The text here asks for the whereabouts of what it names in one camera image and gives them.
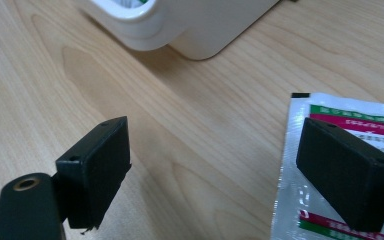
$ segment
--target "white plastic bin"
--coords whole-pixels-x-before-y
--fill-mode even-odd
[[[132,49],[170,44],[184,56],[201,60],[217,54],[279,0],[75,1]]]

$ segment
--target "wood grain surface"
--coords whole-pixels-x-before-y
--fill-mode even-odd
[[[292,92],[384,102],[384,1],[282,1],[191,61],[131,51],[71,1],[0,0],[0,189],[128,116],[133,167],[68,239],[269,239]]]

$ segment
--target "wooden table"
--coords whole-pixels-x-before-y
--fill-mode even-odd
[[[292,92],[384,102],[384,1],[282,1],[191,61],[131,51],[71,1],[0,0],[0,189],[128,116],[133,167],[68,239],[269,239]]]

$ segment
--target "black object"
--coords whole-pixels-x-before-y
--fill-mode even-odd
[[[384,152],[323,121],[307,118],[297,166],[350,228],[384,224]]]
[[[0,196],[0,239],[64,239],[61,223],[98,228],[129,171],[127,118],[103,122],[64,153],[57,173],[22,176]]]

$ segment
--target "green stripe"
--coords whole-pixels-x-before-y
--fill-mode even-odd
[[[299,227],[302,229],[311,231],[311,232],[321,234],[321,235],[326,236],[326,237],[337,239],[337,240],[345,240],[345,239],[346,240],[363,240],[362,238],[354,237],[354,236],[348,235],[346,233],[341,233],[341,232],[335,231],[333,229],[322,227],[320,225],[310,223],[307,221],[303,221],[303,220],[301,220],[299,222]]]
[[[348,118],[355,118],[355,119],[367,120],[372,122],[384,123],[383,116],[372,116],[372,115],[363,114],[359,112],[345,111],[342,109],[329,108],[329,107],[324,107],[319,105],[311,105],[310,113],[325,114],[325,115],[339,116],[339,117],[348,117]]]

